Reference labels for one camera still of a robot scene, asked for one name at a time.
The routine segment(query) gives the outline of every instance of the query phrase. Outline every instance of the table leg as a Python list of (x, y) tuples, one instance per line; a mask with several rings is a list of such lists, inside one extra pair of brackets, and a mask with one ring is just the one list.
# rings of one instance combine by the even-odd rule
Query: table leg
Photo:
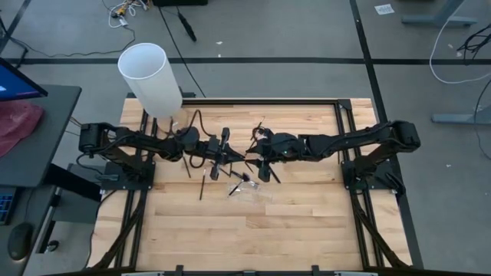
[[(434, 114), (431, 116), (434, 123), (474, 124), (474, 114)], [(491, 125), (491, 106), (485, 107), (476, 114), (476, 124)]]
[(464, 0), (448, 0), (445, 5), (435, 15), (403, 15), (402, 22), (404, 24), (425, 24), (442, 27), (447, 19), (449, 20), (449, 26), (470, 26), (476, 24), (475, 18), (467, 18), (462, 16), (450, 17), (459, 7)]

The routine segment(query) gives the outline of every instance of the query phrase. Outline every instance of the white cup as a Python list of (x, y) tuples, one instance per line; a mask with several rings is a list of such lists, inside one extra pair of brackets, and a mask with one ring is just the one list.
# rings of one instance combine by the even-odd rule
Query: white cup
[(166, 52), (151, 43), (129, 47), (117, 62), (124, 80), (152, 117), (174, 115), (183, 104)]

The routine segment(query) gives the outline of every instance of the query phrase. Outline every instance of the white cable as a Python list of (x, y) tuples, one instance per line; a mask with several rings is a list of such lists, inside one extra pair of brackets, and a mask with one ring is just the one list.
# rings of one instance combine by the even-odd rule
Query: white cable
[(126, 4), (126, 1), (125, 1), (125, 2), (123, 2), (123, 3), (121, 3), (121, 4), (119, 4), (119, 5), (115, 5), (115, 6), (114, 6), (114, 7), (113, 7), (113, 8), (112, 8), (110, 11), (109, 11), (109, 17), (108, 17), (108, 20), (107, 20), (107, 24), (109, 25), (109, 27), (111, 27), (111, 28), (119, 28), (119, 27), (123, 26), (122, 24), (119, 24), (119, 25), (116, 25), (116, 26), (111, 25), (111, 24), (110, 24), (110, 19), (111, 19), (111, 15), (113, 14), (113, 10), (114, 10), (115, 8), (117, 8), (117, 7), (120, 7), (120, 6), (124, 5), (124, 4)]
[(431, 72), (433, 73), (433, 76), (437, 80), (443, 82), (444, 84), (463, 84), (463, 83), (470, 82), (470, 81), (480, 81), (483, 78), (487, 78), (487, 77), (491, 76), (491, 73), (488, 73), (488, 74), (485, 74), (482, 77), (478, 77), (478, 78), (475, 78), (475, 79), (462, 80), (462, 81), (461, 80), (459, 80), (459, 81), (448, 81), (448, 80), (442, 80), (440, 77), (438, 77), (437, 76), (437, 73), (435, 73), (435, 70), (433, 69), (433, 64), (431, 63), (431, 61), (433, 60), (433, 55), (435, 54), (435, 50), (437, 49), (437, 45), (438, 45), (438, 41), (440, 40), (440, 36), (442, 35), (442, 32), (443, 32), (444, 28), (447, 26), (447, 24), (450, 21), (450, 19), (460, 10), (460, 7), (462, 7), (462, 5), (460, 5), (459, 8), (457, 8), (453, 12), (453, 14), (451, 16), (449, 16), (449, 18), (447, 19), (447, 22), (445, 22), (445, 24), (443, 24), (443, 27), (441, 28), (440, 32), (438, 33), (437, 39), (435, 40), (435, 45), (433, 46), (433, 50), (431, 51), (431, 56), (430, 56), (430, 69), (431, 69)]
[[(122, 5), (125, 5), (127, 3), (127, 1), (124, 1), (123, 3), (119, 4), (119, 5), (115, 5), (110, 11), (109, 11), (109, 17), (108, 17), (108, 20), (107, 20), (107, 24), (109, 25), (109, 27), (111, 28), (119, 28), (119, 27), (122, 27), (123, 25), (122, 24), (119, 24), (119, 25), (112, 25), (110, 23), (110, 20), (111, 20), (111, 15), (113, 14), (113, 11), (114, 9), (116, 9), (117, 7), (120, 7)], [(128, 8), (127, 10), (130, 12), (130, 15), (135, 17), (137, 15), (137, 10), (134, 8), (134, 7), (141, 7), (141, 5), (139, 4), (136, 4), (134, 2), (132, 2), (131, 4), (128, 5)]]

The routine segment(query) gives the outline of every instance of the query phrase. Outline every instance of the computer mouse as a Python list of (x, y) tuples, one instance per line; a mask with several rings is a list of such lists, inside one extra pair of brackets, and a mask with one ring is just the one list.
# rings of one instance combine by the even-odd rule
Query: computer mouse
[(31, 248), (33, 227), (27, 222), (15, 226), (8, 237), (7, 251), (14, 261), (22, 260)]

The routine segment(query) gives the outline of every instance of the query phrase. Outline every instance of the wooden table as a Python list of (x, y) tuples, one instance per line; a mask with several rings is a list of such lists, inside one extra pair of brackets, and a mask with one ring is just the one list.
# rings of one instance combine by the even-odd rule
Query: wooden table
[[(370, 99), (351, 99), (351, 103), (357, 129), (377, 122)], [(338, 134), (332, 106), (231, 104), (199, 108), (206, 130), (219, 136), (223, 127), (229, 127), (229, 143), (240, 153), (249, 148), (252, 128), (263, 117), (262, 125), (275, 133)], [(195, 109), (185, 106), (189, 114)], [(138, 130), (141, 114), (140, 103), (126, 99), (121, 126)], [(361, 150), (368, 154), (375, 147)], [(199, 201), (203, 169), (190, 169), (190, 179), (182, 161), (171, 163), (158, 156), (154, 160), (157, 171), (143, 220), (138, 271), (173, 271), (177, 264), (184, 265), (186, 271), (309, 271), (312, 265), (319, 265), (321, 270), (362, 269), (351, 201), (336, 154), (319, 163), (273, 165), (282, 184), (273, 178), (263, 183), (263, 197), (255, 202), (247, 197), (228, 198), (227, 183), (238, 179), (221, 173), (214, 182), (208, 176), (209, 169), (203, 200)], [(241, 163), (235, 163), (233, 169), (248, 171)], [(254, 170), (253, 179), (258, 181)], [(101, 206), (89, 266), (101, 259), (119, 234), (126, 194), (116, 192)], [(372, 190), (371, 198), (379, 232), (410, 264), (394, 195), (388, 190)], [(371, 264), (375, 265), (366, 230), (365, 236)], [(130, 243), (127, 245), (126, 260)]]

